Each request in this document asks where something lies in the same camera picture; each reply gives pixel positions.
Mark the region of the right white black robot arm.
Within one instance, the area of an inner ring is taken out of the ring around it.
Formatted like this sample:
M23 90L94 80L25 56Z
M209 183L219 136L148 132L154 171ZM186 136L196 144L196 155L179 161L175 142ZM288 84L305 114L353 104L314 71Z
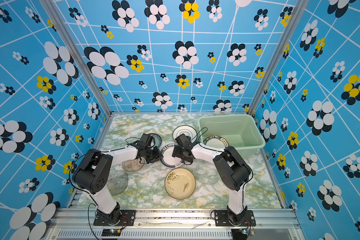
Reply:
M227 206L229 221L238 226L245 220L248 207L245 202L246 185L252 179L253 171L238 151L229 146L225 149L208 147L198 141L191 141L181 134L175 138L173 156L190 164L194 160L204 160L214 164L217 172L229 189Z

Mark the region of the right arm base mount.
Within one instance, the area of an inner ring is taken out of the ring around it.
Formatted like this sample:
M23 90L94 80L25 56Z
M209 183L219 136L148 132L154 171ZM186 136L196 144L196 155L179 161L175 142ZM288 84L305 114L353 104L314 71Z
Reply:
M212 210L210 216L217 227L255 227L256 220L253 211L244 210L235 215L229 210Z

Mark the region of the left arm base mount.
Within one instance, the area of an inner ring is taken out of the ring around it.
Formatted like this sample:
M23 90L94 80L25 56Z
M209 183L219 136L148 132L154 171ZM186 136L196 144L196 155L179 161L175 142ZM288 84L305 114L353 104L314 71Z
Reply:
M110 214L96 210L94 226L133 226L136 218L136 210L114 210Z

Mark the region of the green rim HAO SHI plate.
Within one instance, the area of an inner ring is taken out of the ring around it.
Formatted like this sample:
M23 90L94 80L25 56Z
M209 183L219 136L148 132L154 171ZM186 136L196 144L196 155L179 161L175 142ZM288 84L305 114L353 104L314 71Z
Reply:
M218 149L225 149L229 146L228 141L225 138L218 135L207 136L203 140L203 144L208 147L218 148Z

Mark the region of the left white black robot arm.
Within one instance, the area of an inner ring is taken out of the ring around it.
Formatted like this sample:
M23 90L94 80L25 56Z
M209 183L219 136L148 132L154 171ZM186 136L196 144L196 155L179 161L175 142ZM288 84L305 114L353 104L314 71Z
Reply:
M73 182L95 202L99 221L116 225L123 218L119 203L114 200L107 187L111 167L135 159L144 159L146 164L158 161L162 155L155 143L153 135L143 134L133 143L107 154L90 149L84 155L74 171Z

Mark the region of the green red rim white plate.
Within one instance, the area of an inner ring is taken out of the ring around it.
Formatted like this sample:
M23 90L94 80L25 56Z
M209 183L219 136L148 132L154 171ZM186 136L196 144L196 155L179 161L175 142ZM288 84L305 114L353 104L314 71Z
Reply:
M172 156L175 146L176 144L168 144L161 149L160 163L166 168L176 169L184 164L182 159Z

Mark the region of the light green plastic bin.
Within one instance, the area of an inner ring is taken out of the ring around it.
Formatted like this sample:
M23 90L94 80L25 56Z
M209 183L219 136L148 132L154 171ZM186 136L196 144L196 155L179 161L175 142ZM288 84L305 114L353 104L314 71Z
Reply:
M202 140L210 135L225 138L243 159L249 159L265 146L265 140L257 129L255 120L248 115L214 115L198 119L203 130Z

